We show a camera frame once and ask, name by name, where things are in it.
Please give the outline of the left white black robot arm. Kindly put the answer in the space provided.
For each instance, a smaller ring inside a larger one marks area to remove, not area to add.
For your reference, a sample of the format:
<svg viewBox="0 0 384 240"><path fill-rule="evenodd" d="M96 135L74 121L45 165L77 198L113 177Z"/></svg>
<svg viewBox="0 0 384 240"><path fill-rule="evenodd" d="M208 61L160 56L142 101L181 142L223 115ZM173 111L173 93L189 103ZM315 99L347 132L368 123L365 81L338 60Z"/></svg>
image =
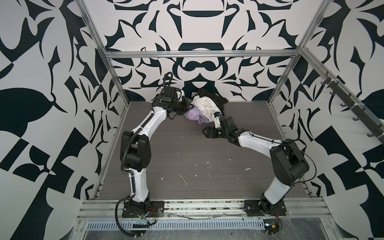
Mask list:
<svg viewBox="0 0 384 240"><path fill-rule="evenodd" d="M129 175L130 197L137 203L149 199L147 167L152 158L152 136L163 121L184 115L193 108L184 91L172 86L173 77L172 72L164 75L160 93L150 101L149 114L132 131L124 132L121 138L121 171Z"/></svg>

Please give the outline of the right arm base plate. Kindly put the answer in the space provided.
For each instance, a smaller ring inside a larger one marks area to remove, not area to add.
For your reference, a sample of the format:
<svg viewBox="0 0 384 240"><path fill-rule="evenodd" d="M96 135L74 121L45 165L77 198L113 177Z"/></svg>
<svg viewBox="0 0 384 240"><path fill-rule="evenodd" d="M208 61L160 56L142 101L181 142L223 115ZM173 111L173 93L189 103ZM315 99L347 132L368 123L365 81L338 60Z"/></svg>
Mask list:
<svg viewBox="0 0 384 240"><path fill-rule="evenodd" d="M271 205L267 200L245 200L243 210L248 217L286 216L284 201Z"/></svg>

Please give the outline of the purple cloth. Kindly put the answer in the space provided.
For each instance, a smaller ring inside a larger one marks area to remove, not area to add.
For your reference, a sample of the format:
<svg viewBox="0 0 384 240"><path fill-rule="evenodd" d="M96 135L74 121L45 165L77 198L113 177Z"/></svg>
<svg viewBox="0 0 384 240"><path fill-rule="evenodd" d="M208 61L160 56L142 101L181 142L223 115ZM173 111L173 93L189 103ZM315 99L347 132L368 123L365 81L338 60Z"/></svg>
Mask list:
<svg viewBox="0 0 384 240"><path fill-rule="evenodd" d="M193 108L184 114L185 118L196 121L199 124L210 123L210 120L197 108Z"/></svg>

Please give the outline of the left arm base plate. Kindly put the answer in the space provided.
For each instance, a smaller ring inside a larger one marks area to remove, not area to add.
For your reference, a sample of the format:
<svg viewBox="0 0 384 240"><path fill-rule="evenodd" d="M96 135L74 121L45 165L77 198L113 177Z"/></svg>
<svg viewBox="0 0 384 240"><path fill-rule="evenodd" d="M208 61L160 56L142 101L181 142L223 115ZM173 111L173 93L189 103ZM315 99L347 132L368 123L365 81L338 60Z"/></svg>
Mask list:
<svg viewBox="0 0 384 240"><path fill-rule="evenodd" d="M141 215L148 217L157 217L164 213L165 202L164 201L149 201L136 202L129 200L124 202L123 218L136 218Z"/></svg>

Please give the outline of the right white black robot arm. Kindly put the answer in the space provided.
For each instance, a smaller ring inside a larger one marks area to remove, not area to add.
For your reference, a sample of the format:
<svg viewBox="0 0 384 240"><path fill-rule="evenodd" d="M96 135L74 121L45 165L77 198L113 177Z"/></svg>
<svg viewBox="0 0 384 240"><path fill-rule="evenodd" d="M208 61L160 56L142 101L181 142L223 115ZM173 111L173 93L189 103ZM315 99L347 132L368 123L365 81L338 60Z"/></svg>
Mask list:
<svg viewBox="0 0 384 240"><path fill-rule="evenodd" d="M291 139L274 140L238 128L232 117L218 116L213 127L202 130L206 138L226 139L238 147L251 149L270 158L274 179L261 195L259 209L270 214L284 200L290 189L310 170L305 153Z"/></svg>

